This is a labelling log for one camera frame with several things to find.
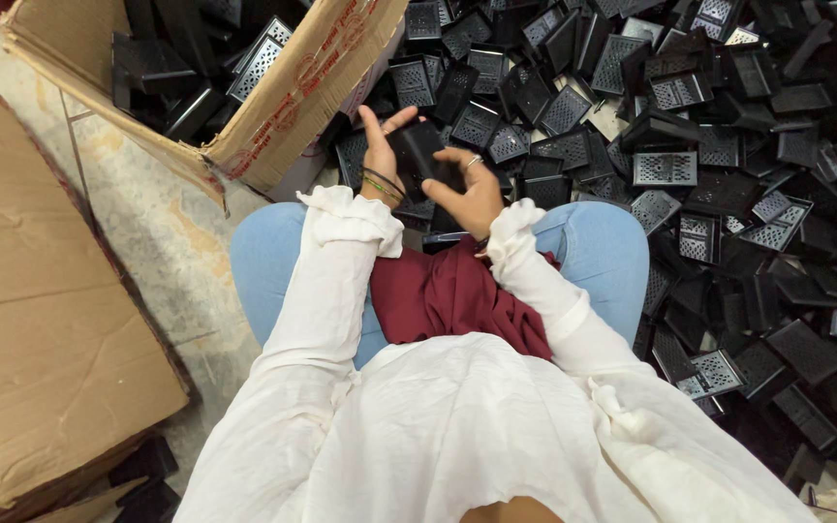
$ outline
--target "black bangle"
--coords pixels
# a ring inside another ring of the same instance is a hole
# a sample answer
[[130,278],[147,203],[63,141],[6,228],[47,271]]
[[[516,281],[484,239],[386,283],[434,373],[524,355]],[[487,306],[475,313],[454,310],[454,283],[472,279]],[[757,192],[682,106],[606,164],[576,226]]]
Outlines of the black bangle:
[[372,170],[371,168],[364,168],[364,170],[365,170],[365,171],[367,171],[367,172],[369,172],[370,174],[373,174],[373,175],[378,176],[380,180],[382,180],[383,182],[385,182],[385,183],[387,183],[387,184],[391,185],[391,186],[392,186],[392,188],[393,188],[393,189],[395,189],[397,193],[399,193],[400,195],[402,195],[402,196],[403,196],[403,198],[405,198],[405,193],[403,192],[403,190],[402,190],[402,189],[400,189],[400,188],[399,188],[399,185],[396,185],[396,184],[394,184],[394,183],[390,182],[388,178],[386,178],[386,177],[385,177],[385,176],[383,176],[382,174],[379,174],[378,172],[376,172],[376,171]]
[[487,245],[489,245],[489,236],[478,241],[476,245],[473,246],[473,252],[479,254],[486,248]]

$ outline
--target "knee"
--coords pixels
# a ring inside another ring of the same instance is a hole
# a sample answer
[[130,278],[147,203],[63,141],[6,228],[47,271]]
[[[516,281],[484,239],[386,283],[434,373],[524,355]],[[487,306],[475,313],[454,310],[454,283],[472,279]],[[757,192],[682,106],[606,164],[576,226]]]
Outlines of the knee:
[[303,204],[284,202],[259,208],[249,214],[232,234],[232,262],[256,246],[278,244],[281,237],[288,234],[299,236],[305,212]]
[[595,227],[604,231],[608,240],[622,245],[633,256],[647,258],[645,229],[631,212],[605,202],[577,202],[568,219],[574,227]]

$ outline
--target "brown cardboard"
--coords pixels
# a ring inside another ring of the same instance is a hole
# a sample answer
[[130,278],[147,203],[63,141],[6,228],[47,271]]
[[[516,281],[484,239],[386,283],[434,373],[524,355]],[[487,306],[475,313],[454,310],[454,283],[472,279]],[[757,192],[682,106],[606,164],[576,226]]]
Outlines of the brown cardboard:
[[[397,34],[407,3],[315,2],[248,101],[201,148],[164,138],[111,105],[110,35],[127,28],[124,0],[17,0],[0,30],[8,51],[224,205],[224,185],[237,179],[262,192],[273,189],[353,91],[366,97],[382,72],[374,64]],[[298,180],[288,189],[306,190],[312,169],[294,169]],[[278,192],[291,194],[286,187]]]
[[86,222],[0,103],[0,521],[73,501],[68,492],[186,401]]

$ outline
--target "blue jeans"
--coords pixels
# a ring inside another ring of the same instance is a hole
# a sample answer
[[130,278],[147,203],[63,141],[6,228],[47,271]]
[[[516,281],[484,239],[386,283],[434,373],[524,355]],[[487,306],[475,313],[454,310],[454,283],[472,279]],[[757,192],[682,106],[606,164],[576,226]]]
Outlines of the blue jeans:
[[[232,237],[234,286],[261,345],[283,307],[305,213],[299,203],[273,204],[248,216]],[[638,220],[615,206],[578,202],[553,208],[532,229],[538,250],[554,253],[561,275],[588,291],[596,314],[631,345],[648,279],[647,240]],[[368,291],[355,368],[388,344]]]

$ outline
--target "maroon cloth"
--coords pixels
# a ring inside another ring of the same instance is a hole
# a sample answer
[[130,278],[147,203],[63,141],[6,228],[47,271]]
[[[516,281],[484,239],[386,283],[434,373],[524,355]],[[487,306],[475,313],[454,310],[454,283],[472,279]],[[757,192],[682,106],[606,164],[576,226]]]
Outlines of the maroon cloth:
[[[398,259],[377,258],[370,296],[383,336],[390,343],[409,343],[488,332],[519,354],[551,360],[541,315],[496,285],[473,257],[473,246],[468,234],[433,256],[405,247]],[[545,257],[554,264],[551,253]]]

